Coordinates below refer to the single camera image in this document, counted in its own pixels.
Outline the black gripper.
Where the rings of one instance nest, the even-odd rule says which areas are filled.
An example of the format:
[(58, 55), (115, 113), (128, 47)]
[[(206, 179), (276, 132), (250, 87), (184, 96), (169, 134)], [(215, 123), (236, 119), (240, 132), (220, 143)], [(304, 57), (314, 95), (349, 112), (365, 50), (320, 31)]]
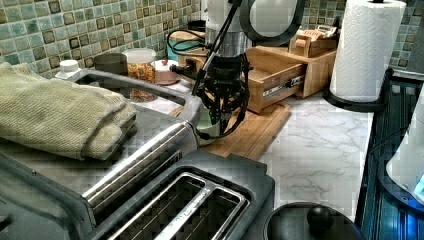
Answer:
[(200, 79), (194, 93), (209, 110), (212, 125), (217, 124), (224, 114), (221, 130), (223, 135), (229, 135), (240, 125), (240, 108), (245, 108), (249, 101), (250, 63), (245, 54), (214, 56), (209, 61), (207, 70), (199, 72)]

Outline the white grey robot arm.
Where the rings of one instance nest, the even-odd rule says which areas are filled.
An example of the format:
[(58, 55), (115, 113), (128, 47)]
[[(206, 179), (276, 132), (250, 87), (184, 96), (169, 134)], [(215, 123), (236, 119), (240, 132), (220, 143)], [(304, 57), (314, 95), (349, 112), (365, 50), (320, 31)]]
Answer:
[(202, 99), (216, 138), (231, 134), (244, 120), (252, 66), (246, 51), (280, 46), (298, 31), (306, 0), (207, 0), (208, 53), (192, 93)]

